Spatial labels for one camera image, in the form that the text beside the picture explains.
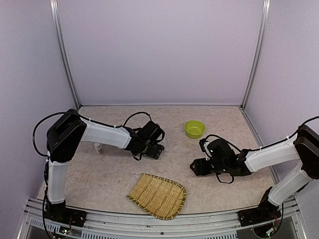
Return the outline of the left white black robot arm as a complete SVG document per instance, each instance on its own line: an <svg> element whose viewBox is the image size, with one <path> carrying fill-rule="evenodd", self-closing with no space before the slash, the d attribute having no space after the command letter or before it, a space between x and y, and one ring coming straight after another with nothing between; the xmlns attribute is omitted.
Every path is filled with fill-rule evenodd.
<svg viewBox="0 0 319 239"><path fill-rule="evenodd" d="M60 118L46 133L44 212L48 218L63 222L71 215L72 210L66 207L65 179L69 162L73 159L82 142L98 143L116 147L131 153L136 161L144 155L158 159L164 146L160 142L165 132L159 124L150 119L144 126L130 128L123 125L110 125L82 116L75 109L57 112L40 120L39 127L47 119Z"/></svg>

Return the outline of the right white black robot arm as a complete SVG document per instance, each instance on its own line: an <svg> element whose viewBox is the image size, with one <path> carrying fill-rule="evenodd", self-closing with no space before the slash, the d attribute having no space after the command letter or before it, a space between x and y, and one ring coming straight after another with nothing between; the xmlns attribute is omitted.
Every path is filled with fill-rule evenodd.
<svg viewBox="0 0 319 239"><path fill-rule="evenodd" d="M243 177L261 169L288 161L298 161L297 166L278 184L264 193L255 208L238 212L241 226L248 226L283 215L279 206L291 195L319 178L319 135L306 123L286 138L258 149L240 149L227 140L216 136L209 142L200 140L204 158L194 160L190 168L197 176L229 174L231 178Z"/></svg>

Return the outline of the small white pill bottle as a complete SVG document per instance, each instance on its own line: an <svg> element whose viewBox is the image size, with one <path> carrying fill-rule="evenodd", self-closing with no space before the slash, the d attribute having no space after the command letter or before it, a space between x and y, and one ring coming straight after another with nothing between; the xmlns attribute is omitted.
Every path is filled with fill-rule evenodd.
<svg viewBox="0 0 319 239"><path fill-rule="evenodd" d="M103 153L103 147L100 143L95 143L94 144L95 150L98 154L102 154Z"/></svg>

